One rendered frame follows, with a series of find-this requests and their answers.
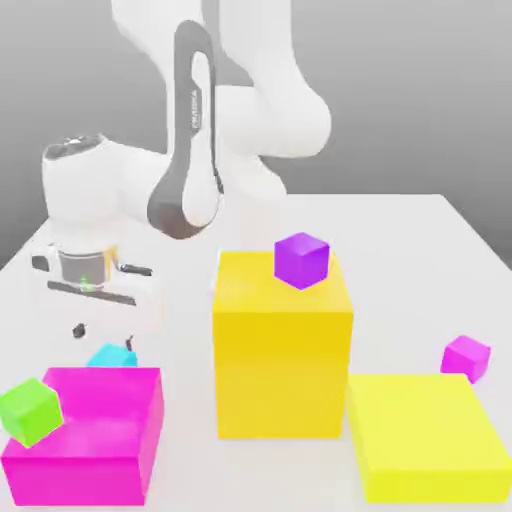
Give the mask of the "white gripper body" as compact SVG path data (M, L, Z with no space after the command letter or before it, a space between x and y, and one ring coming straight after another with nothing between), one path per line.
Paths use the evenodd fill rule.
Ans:
M38 305L44 314L68 326L153 323L161 312L161 284L155 277L121 275L95 285L56 277L38 281Z

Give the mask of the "small cyan cube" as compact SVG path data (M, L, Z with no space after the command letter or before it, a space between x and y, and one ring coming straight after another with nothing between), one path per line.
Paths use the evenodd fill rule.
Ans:
M137 367L134 351L126 346L105 344L87 362L88 367Z

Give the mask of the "small green cube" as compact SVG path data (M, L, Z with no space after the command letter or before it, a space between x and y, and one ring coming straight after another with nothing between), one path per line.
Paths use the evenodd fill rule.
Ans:
M0 421L12 438L30 448L63 424L58 394L30 378L0 396Z

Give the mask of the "small purple cube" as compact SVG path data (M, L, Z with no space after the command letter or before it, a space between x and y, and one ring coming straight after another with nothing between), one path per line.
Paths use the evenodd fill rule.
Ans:
M327 278L330 246L305 232L274 244L274 276L303 290Z

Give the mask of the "small magenta cube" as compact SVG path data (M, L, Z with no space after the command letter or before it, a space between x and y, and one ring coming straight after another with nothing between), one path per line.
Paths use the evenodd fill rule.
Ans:
M459 336L444 349L440 371L464 374L475 384L486 372L491 347L468 336Z

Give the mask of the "large magenta box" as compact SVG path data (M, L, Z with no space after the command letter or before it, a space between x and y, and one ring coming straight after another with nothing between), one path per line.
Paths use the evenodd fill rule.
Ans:
M43 381L64 423L30 448L10 440L1 462L18 506L142 506L164 418L161 372L53 367Z

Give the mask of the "large tall yellow box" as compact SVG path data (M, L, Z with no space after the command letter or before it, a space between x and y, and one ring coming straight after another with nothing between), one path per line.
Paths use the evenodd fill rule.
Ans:
M337 257L304 290L269 252L224 252L212 335L222 439L336 439L342 430L353 307Z

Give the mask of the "large flat lemon yellow box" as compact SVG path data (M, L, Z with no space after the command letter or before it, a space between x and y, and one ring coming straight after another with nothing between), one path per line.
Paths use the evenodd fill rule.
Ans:
M512 458L463 374L352 374L347 417L372 504L495 504Z

